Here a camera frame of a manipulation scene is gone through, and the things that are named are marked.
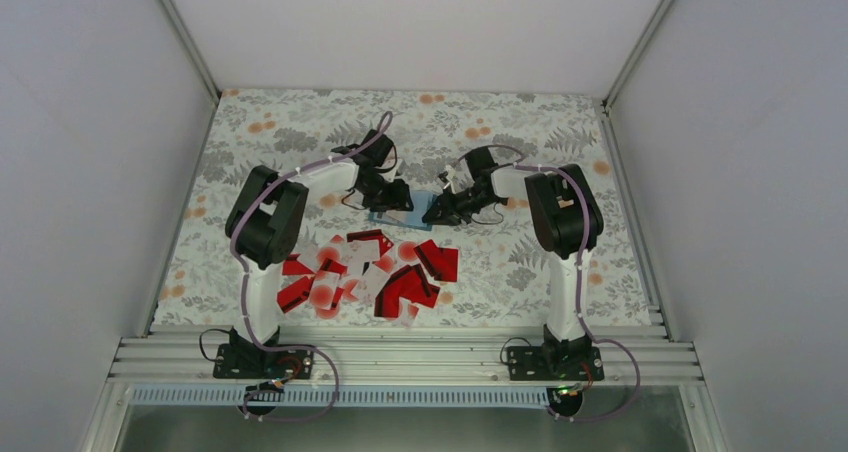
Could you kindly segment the blue leather card holder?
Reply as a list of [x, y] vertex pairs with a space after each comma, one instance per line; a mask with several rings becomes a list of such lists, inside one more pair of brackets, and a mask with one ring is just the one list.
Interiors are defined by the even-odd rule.
[[424, 214], [435, 202], [437, 195], [430, 191], [413, 190], [410, 192], [413, 209], [411, 211], [370, 212], [370, 222], [396, 227], [430, 231], [432, 225], [425, 223]]

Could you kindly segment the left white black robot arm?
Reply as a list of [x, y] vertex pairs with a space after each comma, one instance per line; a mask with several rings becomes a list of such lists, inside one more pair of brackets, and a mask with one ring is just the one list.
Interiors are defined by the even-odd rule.
[[270, 296], [270, 272], [293, 252], [312, 199], [352, 189], [363, 196], [369, 212], [413, 210], [409, 185], [387, 179], [384, 165], [394, 142], [386, 136], [386, 122], [370, 130], [360, 144], [334, 149], [315, 162], [287, 173], [254, 167], [228, 216], [225, 233], [230, 253], [244, 275], [240, 290], [240, 321], [235, 330], [248, 340], [240, 349], [239, 364], [255, 377], [270, 374], [278, 363], [278, 349], [267, 342], [279, 330], [280, 311], [261, 300]]

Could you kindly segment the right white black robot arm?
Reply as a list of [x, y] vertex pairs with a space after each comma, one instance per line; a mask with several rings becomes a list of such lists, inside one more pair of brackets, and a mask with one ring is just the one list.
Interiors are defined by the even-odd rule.
[[583, 169], [564, 166], [498, 164], [488, 147], [462, 157], [472, 185], [456, 191], [452, 169], [440, 175], [443, 191], [423, 215], [430, 225], [469, 224], [475, 214], [510, 199], [529, 205], [535, 237], [548, 253], [550, 308], [543, 326], [541, 363], [555, 379], [565, 379], [590, 359], [592, 335], [583, 314], [588, 287], [584, 267], [603, 233], [604, 220]]

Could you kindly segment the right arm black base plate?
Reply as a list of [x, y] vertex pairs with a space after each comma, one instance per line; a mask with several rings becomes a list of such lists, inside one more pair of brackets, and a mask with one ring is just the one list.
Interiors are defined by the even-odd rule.
[[512, 381], [603, 381], [605, 371], [596, 347], [565, 359], [547, 358], [540, 346], [509, 346], [505, 362]]

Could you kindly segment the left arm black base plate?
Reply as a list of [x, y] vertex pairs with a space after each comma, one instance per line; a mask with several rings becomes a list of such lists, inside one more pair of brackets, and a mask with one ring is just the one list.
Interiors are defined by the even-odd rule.
[[216, 379], [309, 379], [314, 353], [306, 350], [266, 352], [253, 344], [221, 345], [212, 375]]

